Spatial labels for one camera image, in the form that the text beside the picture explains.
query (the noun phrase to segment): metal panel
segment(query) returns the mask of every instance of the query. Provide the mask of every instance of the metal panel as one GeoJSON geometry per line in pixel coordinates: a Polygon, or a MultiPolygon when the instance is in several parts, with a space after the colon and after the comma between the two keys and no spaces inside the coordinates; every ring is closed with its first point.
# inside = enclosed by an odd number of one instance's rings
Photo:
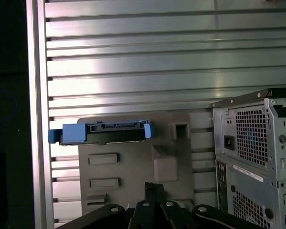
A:
{"type": "Polygon", "coordinates": [[[53,198],[78,198],[80,200],[80,181],[53,182],[53,198]]]}
{"type": "Polygon", "coordinates": [[[214,108],[216,160],[229,168],[229,213],[269,229],[286,228],[286,117],[279,115],[274,104],[285,108],[286,99],[273,95],[238,104],[233,98],[226,106],[214,108]],[[235,138],[232,147],[225,140],[229,137],[235,138]],[[236,207],[239,202],[246,205],[236,207]],[[253,212],[244,211],[252,205],[256,205],[253,212]],[[264,217],[265,208],[274,212],[273,219],[264,217]]]}
{"type": "MultiPolygon", "coordinates": [[[[79,170],[76,159],[66,159],[78,155],[76,146],[48,150],[49,127],[84,116],[199,108],[192,110],[191,141],[193,162],[202,165],[212,161],[214,145],[211,116],[201,108],[286,86],[286,2],[27,0],[27,15],[39,229],[82,214],[76,201],[52,209],[54,194],[74,200],[78,189],[62,187],[78,182],[79,170]]],[[[196,203],[216,206],[215,192],[200,185],[196,203]]]]}
{"type": "Polygon", "coordinates": [[[191,69],[245,68],[286,65],[286,49],[203,53],[146,54],[119,58],[48,62],[48,76],[137,73],[191,69]]]}
{"type": "Polygon", "coordinates": [[[46,17],[81,17],[97,15],[141,14],[141,13],[167,13],[214,10],[211,0],[187,1],[185,4],[176,4],[174,0],[137,1],[79,1],[79,2],[52,2],[46,3],[46,17]]]}
{"type": "Polygon", "coordinates": [[[65,223],[55,223],[54,224],[54,228],[58,228],[58,227],[60,227],[60,226],[62,226],[62,225],[64,225],[64,224],[66,224],[67,222],[65,222],[65,223]]]}
{"type": "Polygon", "coordinates": [[[144,32],[213,30],[215,19],[211,15],[94,19],[81,21],[53,21],[46,23],[48,37],[85,36],[144,32]]]}
{"type": "Polygon", "coordinates": [[[216,175],[215,172],[208,173],[194,173],[193,181],[196,190],[200,189],[215,189],[216,175]]]}
{"type": "Polygon", "coordinates": [[[214,147],[213,132],[193,133],[191,135],[192,149],[209,149],[214,147]]]}
{"type": "Polygon", "coordinates": [[[215,208],[217,205],[216,202],[216,192],[195,194],[195,205],[207,204],[215,208]]]}
{"type": "Polygon", "coordinates": [[[80,201],[54,203],[55,219],[75,219],[82,216],[80,201]]]}

